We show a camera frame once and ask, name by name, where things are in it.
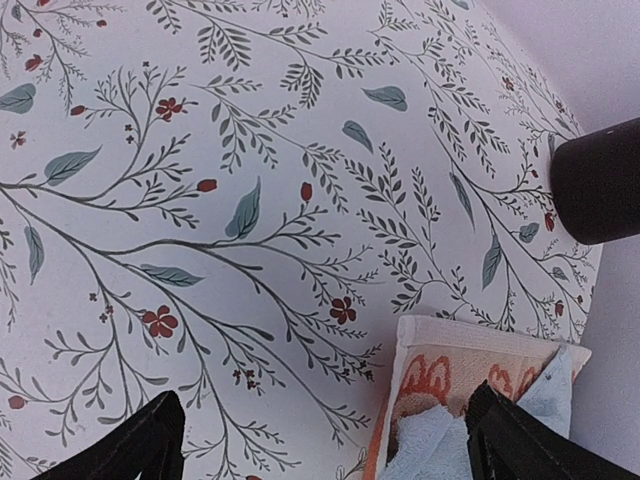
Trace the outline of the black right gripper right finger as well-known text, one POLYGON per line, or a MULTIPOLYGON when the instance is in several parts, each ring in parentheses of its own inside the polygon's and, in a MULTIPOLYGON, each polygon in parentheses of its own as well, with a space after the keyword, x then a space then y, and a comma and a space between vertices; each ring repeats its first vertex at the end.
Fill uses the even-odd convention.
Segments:
POLYGON ((487 382, 471 395, 465 424, 474 479, 639 478, 555 433, 487 382))

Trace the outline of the light blue towel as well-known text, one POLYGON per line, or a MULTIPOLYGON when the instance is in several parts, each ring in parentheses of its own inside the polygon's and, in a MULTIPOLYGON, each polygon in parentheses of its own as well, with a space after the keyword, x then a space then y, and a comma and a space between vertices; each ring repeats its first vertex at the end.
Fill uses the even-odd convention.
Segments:
POLYGON ((473 349, 417 356, 394 405, 384 479, 470 479, 466 408, 488 381, 527 413, 567 438, 573 359, 561 347, 543 361, 473 349))

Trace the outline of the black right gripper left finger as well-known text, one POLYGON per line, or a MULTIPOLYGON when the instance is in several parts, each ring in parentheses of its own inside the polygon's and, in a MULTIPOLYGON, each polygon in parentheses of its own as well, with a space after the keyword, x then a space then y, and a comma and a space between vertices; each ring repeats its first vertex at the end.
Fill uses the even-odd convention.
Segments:
POLYGON ((164 391, 88 449, 40 474, 40 480, 181 480, 185 412, 164 391))

